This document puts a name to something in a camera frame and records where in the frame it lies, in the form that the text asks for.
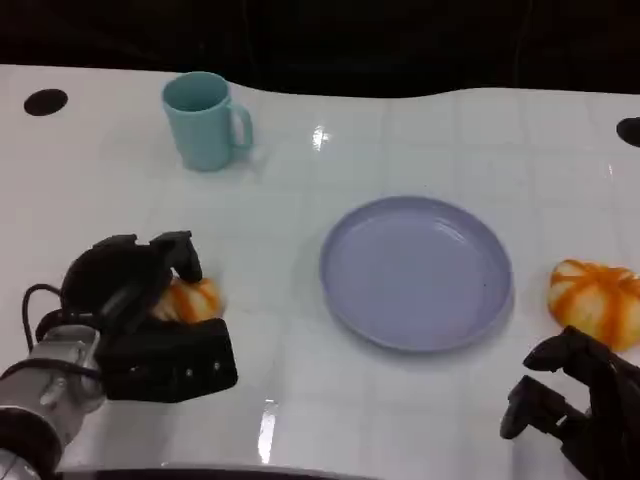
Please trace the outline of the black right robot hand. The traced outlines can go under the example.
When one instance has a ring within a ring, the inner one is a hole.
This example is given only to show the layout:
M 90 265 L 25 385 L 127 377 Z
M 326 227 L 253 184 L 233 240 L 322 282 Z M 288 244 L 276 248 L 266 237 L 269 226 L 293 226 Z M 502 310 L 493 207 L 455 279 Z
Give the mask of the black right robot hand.
M 523 365 L 563 371 L 588 387 L 581 412 L 564 396 L 525 375 L 510 391 L 500 436 L 532 427 L 561 442 L 564 457 L 587 479 L 639 477 L 639 368 L 603 343 L 568 326 L 532 349 Z

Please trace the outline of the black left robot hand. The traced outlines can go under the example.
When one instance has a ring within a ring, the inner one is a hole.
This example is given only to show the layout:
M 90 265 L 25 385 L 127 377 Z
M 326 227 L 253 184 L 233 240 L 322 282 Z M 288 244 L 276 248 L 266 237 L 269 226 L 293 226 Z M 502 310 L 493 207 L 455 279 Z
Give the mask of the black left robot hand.
M 153 311 L 172 279 L 192 285 L 202 278 L 188 231 L 163 233 L 146 244 L 135 235 L 115 235 L 71 264 L 61 306 L 99 332 L 94 358 L 108 399 L 179 403 L 237 384 L 223 319 L 208 314 L 189 325 Z

